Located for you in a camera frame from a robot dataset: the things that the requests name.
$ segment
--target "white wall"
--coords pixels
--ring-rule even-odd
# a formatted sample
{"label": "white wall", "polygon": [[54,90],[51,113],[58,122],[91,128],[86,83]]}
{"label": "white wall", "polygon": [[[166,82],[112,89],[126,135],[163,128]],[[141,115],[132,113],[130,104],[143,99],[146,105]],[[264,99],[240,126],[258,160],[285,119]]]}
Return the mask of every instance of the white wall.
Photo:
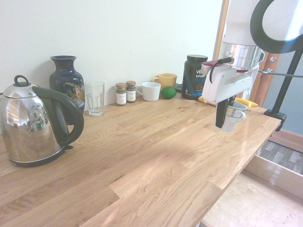
{"label": "white wall", "polygon": [[1,0],[0,91],[21,74],[49,88],[55,55],[74,55],[84,81],[117,82],[159,73],[182,82],[188,54],[212,59],[222,0]]}
{"label": "white wall", "polygon": [[[287,73],[294,52],[281,54],[275,72]],[[303,76],[303,60],[301,59],[295,75]],[[284,77],[273,76],[264,108],[272,109]],[[287,114],[283,130],[303,135],[303,78],[293,78],[282,103],[280,112]]]}

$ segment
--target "dark blue vase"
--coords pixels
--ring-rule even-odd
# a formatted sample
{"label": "dark blue vase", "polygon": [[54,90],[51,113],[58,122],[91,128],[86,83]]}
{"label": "dark blue vase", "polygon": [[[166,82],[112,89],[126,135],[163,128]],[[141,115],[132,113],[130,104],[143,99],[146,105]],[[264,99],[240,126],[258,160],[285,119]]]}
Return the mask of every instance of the dark blue vase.
{"label": "dark blue vase", "polygon": [[[50,76],[50,88],[62,92],[74,100],[78,107],[84,111],[85,96],[83,77],[74,69],[75,56],[51,57],[56,65],[56,71]],[[74,124],[72,114],[62,109],[67,124]]]}

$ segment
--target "lime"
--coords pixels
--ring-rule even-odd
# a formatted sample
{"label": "lime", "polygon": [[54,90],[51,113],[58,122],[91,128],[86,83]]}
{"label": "lime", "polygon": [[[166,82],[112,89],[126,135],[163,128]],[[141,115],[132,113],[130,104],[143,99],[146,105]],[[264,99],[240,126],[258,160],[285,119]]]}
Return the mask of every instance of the lime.
{"label": "lime", "polygon": [[176,96],[177,91],[175,90],[175,88],[173,87],[165,87],[163,88],[163,90],[161,91],[161,94],[164,98],[166,99],[171,99],[173,97]]}

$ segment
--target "white mug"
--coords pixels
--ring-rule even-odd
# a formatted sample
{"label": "white mug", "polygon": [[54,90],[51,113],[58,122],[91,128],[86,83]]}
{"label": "white mug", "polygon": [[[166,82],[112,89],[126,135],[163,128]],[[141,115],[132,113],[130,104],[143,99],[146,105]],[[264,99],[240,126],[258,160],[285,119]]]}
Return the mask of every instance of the white mug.
{"label": "white mug", "polygon": [[159,99],[160,89],[161,84],[156,82],[144,82],[136,87],[136,91],[148,102],[157,101]]}
{"label": "white mug", "polygon": [[228,106],[222,131],[231,132],[237,123],[243,122],[246,119],[245,110],[247,106],[237,101],[233,102],[232,106]]}

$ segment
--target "kettle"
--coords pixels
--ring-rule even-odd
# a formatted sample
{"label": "kettle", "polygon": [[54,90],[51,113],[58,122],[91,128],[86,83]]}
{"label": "kettle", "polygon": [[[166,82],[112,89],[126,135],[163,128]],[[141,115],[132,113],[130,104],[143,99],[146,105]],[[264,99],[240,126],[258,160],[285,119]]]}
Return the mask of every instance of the kettle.
{"label": "kettle", "polygon": [[[21,75],[3,92],[0,128],[9,160],[18,166],[40,166],[59,157],[82,133],[81,109],[67,95],[28,82]],[[61,106],[75,120],[69,133]]]}

